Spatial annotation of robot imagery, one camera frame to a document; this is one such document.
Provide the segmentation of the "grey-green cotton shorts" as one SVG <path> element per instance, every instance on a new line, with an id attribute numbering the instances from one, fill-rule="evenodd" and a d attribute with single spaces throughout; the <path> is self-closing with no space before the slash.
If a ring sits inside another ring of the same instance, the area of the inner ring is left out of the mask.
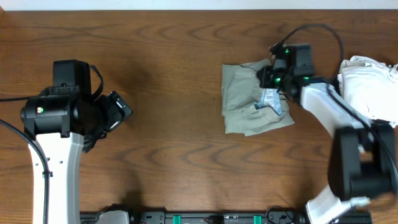
<path id="1" fill-rule="evenodd" d="M 294 124 L 285 96 L 261 88 L 256 73 L 268 59 L 239 65 L 222 65 L 222 115 L 225 133 L 261 134 Z"/>

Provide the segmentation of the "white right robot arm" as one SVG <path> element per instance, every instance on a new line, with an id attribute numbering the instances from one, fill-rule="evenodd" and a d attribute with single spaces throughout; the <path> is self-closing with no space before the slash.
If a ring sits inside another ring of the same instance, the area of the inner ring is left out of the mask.
<path id="1" fill-rule="evenodd" d="M 309 45 L 275 44 L 272 65 L 256 76 L 310 112 L 333 138 L 328 185 L 305 205 L 306 223 L 337 223 L 353 208 L 384 193 L 397 193 L 394 130 L 367 119 L 345 102 L 333 85 L 315 76 Z"/>

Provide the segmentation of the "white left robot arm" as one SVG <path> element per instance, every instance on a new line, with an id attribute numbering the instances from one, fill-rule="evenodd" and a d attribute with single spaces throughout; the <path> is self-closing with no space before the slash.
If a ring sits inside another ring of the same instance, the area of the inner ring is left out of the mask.
<path id="1" fill-rule="evenodd" d="M 27 100 L 21 117 L 33 165 L 33 223 L 81 223 L 81 155 L 130 115 L 115 91 L 56 86 Z"/>

